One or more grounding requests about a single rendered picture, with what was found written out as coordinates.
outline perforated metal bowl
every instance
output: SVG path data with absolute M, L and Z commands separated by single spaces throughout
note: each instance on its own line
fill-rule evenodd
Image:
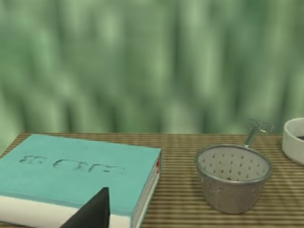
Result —
M 195 164 L 206 201 L 216 210 L 239 214 L 256 202 L 272 173 L 271 161 L 250 148 L 261 125 L 257 124 L 244 146 L 219 144 L 204 148 L 195 157 Z

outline white cup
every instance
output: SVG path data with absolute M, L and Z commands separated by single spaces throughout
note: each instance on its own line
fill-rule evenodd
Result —
M 304 118 L 289 120 L 284 125 L 282 149 L 288 158 L 304 165 Z

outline table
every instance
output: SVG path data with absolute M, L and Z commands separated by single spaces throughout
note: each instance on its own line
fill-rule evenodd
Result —
M 20 134 L 4 154 L 29 135 Z M 274 172 L 257 203 L 243 215 L 222 214 L 205 202 L 193 161 L 200 148 L 214 143 L 243 144 L 246 138 L 244 135 L 51 135 L 162 148 L 162 177 L 142 228 L 304 227 L 304 167 L 285 157 L 281 150 L 280 135 L 257 136 L 252 145 L 273 162 Z M 0 223 L 0 228 L 16 227 Z

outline green curtain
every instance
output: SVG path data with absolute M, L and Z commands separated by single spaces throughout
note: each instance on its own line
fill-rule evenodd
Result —
M 281 133 L 303 0 L 0 0 L 0 151 L 20 131 Z

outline teal book cover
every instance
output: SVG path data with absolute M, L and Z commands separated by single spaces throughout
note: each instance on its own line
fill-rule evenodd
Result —
M 33 134 L 0 159 L 0 195 L 80 208 L 100 189 L 130 216 L 161 150 Z

